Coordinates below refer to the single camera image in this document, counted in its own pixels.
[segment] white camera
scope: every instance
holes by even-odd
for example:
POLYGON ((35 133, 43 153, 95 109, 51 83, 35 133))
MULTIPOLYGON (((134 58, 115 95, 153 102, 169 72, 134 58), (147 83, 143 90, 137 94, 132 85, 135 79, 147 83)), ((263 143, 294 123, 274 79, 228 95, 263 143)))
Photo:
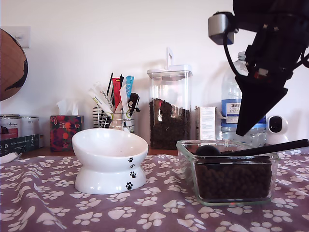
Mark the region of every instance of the white camera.
POLYGON ((267 144, 281 144, 288 142, 285 133, 288 131, 288 121, 279 116, 270 116, 267 119, 267 144))

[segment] raised cat bowl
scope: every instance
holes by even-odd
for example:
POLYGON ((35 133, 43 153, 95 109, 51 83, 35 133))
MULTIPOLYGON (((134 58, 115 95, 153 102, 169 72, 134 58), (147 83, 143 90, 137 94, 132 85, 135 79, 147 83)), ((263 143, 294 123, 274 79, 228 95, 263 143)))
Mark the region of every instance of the raised cat bowl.
POLYGON ((126 131, 88 129, 72 138, 73 150, 82 163, 75 188, 88 194, 114 194, 146 183, 141 163, 148 152, 145 140, 126 131))

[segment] globe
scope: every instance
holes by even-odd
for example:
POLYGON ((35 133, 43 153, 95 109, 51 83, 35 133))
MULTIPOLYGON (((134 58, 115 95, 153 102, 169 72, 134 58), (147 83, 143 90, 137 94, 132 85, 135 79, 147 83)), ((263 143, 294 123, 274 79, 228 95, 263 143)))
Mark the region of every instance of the globe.
POLYGON ((26 81, 28 62, 20 44, 0 29, 0 101, 16 94, 26 81))

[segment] bottle label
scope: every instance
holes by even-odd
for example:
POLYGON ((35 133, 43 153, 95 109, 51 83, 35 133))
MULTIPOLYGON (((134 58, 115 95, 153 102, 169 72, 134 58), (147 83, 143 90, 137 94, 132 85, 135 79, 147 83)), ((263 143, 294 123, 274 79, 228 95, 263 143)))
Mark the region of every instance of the bottle label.
MULTIPOLYGON (((241 99, 225 99, 222 100, 222 127, 237 127, 241 99)), ((266 116, 264 116, 253 128, 266 127, 266 116)))

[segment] white cardboard box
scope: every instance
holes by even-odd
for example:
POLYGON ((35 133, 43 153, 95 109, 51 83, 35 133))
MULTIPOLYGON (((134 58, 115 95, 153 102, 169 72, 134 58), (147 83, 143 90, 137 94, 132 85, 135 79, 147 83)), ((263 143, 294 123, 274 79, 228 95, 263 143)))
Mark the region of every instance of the white cardboard box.
POLYGON ((216 139, 215 107, 197 107, 196 111, 196 139, 216 139))

